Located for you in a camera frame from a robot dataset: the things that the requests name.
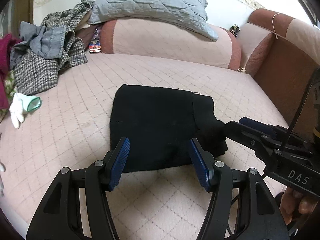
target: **metal bolt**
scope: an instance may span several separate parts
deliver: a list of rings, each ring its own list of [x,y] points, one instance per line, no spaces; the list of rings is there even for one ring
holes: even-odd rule
[[[276,154],[282,155],[282,152],[281,152],[279,149],[275,149],[274,152],[275,152]]]
[[[257,171],[255,168],[250,168],[250,169],[249,169],[249,172],[250,172],[251,174],[253,174],[253,175],[258,174],[258,171]]]
[[[60,170],[60,172],[61,172],[62,174],[66,174],[68,171],[69,171],[69,168],[68,168],[68,167],[63,167],[63,168]]]
[[[100,167],[100,166],[102,166],[103,165],[103,161],[96,161],[95,163],[94,163],[94,166],[96,166],[96,167]]]
[[[217,167],[219,167],[219,168],[222,168],[222,167],[224,166],[224,163],[221,162],[221,161],[217,161],[217,162],[215,163],[215,165],[216,165]]]

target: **gray pillow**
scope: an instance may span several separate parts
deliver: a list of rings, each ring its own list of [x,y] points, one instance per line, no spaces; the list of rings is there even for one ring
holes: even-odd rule
[[[206,23],[207,4],[207,0],[96,0],[88,23],[93,25],[126,16],[157,18],[216,41],[217,33]]]

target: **magenta garment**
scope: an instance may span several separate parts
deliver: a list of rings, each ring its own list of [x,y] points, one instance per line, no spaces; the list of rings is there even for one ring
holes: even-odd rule
[[[8,109],[9,103],[4,90],[4,80],[9,71],[10,52],[14,44],[21,40],[14,38],[12,34],[7,34],[3,39],[0,39],[0,109]]]

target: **black fabric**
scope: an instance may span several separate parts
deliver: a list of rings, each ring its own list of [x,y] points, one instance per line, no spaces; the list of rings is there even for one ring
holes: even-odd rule
[[[213,114],[211,97],[190,91],[122,85],[110,119],[110,147],[130,140],[123,172],[158,170],[191,164],[186,142],[197,137],[217,157],[227,150],[224,123]]]

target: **checkered jacket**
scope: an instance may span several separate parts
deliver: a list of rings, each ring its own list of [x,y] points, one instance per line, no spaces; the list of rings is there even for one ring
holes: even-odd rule
[[[32,95],[53,88],[61,72],[88,62],[83,41],[76,37],[74,29],[93,5],[94,1],[82,0],[73,9],[51,13],[43,19],[42,25],[46,26],[46,30],[58,26],[66,28],[62,57],[44,59],[27,49],[14,69],[18,92]]]

